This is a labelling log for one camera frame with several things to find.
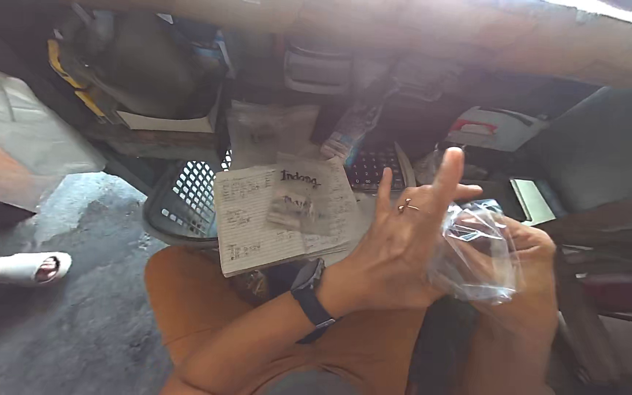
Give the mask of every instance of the notebook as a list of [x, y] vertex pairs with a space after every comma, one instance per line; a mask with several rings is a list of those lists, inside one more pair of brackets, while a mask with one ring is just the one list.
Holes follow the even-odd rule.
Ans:
[[216, 174], [214, 199], [221, 270], [226, 277], [297, 257], [335, 252], [353, 239], [360, 213], [343, 165], [322, 162], [329, 177], [329, 236], [281, 229], [267, 221], [277, 166]]

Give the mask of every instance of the white sandal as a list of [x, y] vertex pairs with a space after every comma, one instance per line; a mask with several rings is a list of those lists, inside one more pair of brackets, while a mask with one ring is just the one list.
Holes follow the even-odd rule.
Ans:
[[[36, 273], [47, 259], [56, 264], [56, 272], [45, 281], [38, 281]], [[34, 252], [0, 257], [0, 281], [19, 285], [55, 283], [67, 274], [72, 257], [64, 252]]]

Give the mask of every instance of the orange pants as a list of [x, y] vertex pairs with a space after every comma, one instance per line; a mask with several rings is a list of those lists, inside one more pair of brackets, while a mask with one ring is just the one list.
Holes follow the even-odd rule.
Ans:
[[[175, 365], [253, 308], [231, 290], [218, 264], [188, 247], [167, 247], [153, 255], [145, 268], [145, 286]], [[288, 346], [283, 355], [248, 377], [240, 393], [259, 393], [268, 381], [293, 370], [319, 368], [346, 377], [365, 394], [403, 394], [425, 313], [350, 314], [311, 345]]]

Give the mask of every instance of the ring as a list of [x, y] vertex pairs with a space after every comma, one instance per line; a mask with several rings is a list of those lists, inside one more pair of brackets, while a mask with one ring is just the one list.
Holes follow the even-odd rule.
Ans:
[[403, 206], [399, 206], [399, 214], [401, 214], [402, 212], [404, 212], [404, 209], [414, 209], [416, 211], [420, 211], [418, 209], [418, 207], [415, 206], [409, 206], [409, 202], [411, 202], [411, 199], [406, 199], [404, 200], [404, 205]]

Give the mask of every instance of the cloth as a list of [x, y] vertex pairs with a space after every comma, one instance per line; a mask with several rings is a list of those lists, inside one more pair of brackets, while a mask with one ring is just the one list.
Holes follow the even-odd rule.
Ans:
[[350, 382], [329, 372], [293, 372], [275, 382], [265, 395], [360, 395]]
[[[189, 247], [167, 247], [153, 255], [145, 286], [174, 364], [253, 308], [231, 290], [218, 263]], [[287, 347], [247, 377], [239, 394], [266, 395], [289, 373], [309, 370], [343, 377], [363, 394], [403, 394], [425, 314], [425, 309], [352, 313], [311, 345]]]

